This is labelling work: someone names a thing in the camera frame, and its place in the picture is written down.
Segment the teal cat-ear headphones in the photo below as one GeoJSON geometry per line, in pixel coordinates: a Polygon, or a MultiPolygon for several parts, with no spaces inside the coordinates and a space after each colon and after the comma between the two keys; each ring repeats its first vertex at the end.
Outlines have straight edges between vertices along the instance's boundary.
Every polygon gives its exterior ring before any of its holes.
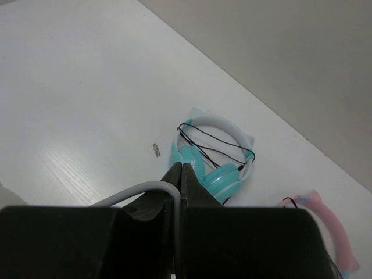
{"type": "Polygon", "coordinates": [[[177,127],[169,166],[189,163],[204,189],[225,204],[251,175],[254,143],[252,135],[226,118],[192,108],[177,127]]]}

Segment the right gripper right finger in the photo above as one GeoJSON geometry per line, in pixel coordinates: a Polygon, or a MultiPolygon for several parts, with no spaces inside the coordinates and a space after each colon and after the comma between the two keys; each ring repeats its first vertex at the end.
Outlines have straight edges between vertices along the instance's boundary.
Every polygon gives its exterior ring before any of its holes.
{"type": "Polygon", "coordinates": [[[226,209],[199,183],[192,166],[181,172],[182,278],[223,278],[226,229],[220,217],[226,209]]]}

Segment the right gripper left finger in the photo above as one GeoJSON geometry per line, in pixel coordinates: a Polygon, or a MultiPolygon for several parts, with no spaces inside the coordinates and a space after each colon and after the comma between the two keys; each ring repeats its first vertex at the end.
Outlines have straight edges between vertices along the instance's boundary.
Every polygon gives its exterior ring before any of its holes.
{"type": "Polygon", "coordinates": [[[170,278],[179,271],[181,163],[161,179],[176,193],[148,191],[123,207],[130,218],[124,229],[126,267],[132,278],[170,278]]]}

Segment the blue pink cat-ear headphones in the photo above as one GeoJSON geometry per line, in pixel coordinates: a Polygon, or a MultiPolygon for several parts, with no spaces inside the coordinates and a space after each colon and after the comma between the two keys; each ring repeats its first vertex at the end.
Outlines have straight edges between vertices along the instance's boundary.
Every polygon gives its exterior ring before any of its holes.
{"type": "Polygon", "coordinates": [[[350,278],[360,269],[346,230],[339,218],[323,202],[317,191],[312,190],[307,194],[285,197],[276,206],[304,209],[314,217],[317,225],[320,226],[322,239],[325,242],[336,278],[350,278]]]}

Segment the small grey scrap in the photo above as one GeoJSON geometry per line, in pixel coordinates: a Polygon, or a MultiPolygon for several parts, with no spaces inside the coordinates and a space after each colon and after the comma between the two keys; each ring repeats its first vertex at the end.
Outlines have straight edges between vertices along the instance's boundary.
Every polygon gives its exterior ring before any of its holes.
{"type": "Polygon", "coordinates": [[[161,155],[160,149],[159,149],[157,143],[153,144],[153,151],[154,151],[156,157],[159,157],[161,155]]]}

